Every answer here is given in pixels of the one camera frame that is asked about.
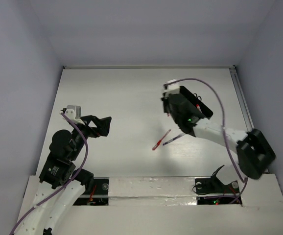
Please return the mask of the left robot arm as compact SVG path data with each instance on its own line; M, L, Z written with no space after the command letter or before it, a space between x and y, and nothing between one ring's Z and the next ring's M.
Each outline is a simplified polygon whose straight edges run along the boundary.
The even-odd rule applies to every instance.
M74 204L104 206L109 202L109 179L95 178L85 170L86 160L79 168L73 162L83 148L88 154L88 138L108 136L112 118L80 117L71 109L63 109L61 115L73 130L53 135L31 208L18 220L12 235L56 235Z

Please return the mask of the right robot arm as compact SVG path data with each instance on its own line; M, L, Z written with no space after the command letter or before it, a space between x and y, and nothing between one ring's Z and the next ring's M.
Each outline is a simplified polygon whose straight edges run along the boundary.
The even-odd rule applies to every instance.
M242 182L258 180L274 162L276 154L260 130L246 132L212 122L213 111L197 95L164 94L161 101L164 112L184 134L225 147Z

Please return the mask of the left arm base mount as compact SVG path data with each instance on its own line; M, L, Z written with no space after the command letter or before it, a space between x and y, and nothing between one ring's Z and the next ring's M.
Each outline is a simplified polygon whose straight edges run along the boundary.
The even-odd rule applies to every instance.
M92 185L74 202L74 206L109 205L109 178L94 178Z

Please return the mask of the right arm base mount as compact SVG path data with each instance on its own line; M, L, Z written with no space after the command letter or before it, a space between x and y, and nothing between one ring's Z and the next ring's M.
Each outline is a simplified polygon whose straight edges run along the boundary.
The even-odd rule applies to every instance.
M218 179L217 173L223 168L223 166L224 165L219 167L209 178L196 178L192 191L201 196L207 194L240 193L237 181L232 181L225 185Z

